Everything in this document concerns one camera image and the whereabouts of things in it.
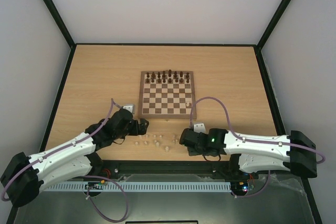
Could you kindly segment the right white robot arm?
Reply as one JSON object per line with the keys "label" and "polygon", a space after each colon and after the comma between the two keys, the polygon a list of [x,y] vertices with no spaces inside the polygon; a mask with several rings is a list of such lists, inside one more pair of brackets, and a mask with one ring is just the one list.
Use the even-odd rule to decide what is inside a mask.
{"label": "right white robot arm", "polygon": [[282,170],[303,178],[317,177],[316,145],[300,131],[290,135],[244,135],[226,129],[210,129],[208,133],[184,129],[179,143],[190,156],[237,158],[229,164],[229,172],[239,178],[264,170]]}

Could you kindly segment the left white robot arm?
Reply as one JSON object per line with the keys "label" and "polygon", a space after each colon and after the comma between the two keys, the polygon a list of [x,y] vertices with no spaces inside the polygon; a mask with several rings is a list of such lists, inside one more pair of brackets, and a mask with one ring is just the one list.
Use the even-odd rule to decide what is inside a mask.
{"label": "left white robot arm", "polygon": [[19,208],[52,185],[99,174],[102,160],[98,150],[126,136],[144,135],[148,126],[147,120],[136,120],[130,111],[120,109],[59,146],[29,156],[24,152],[14,155],[1,176],[1,200]]}

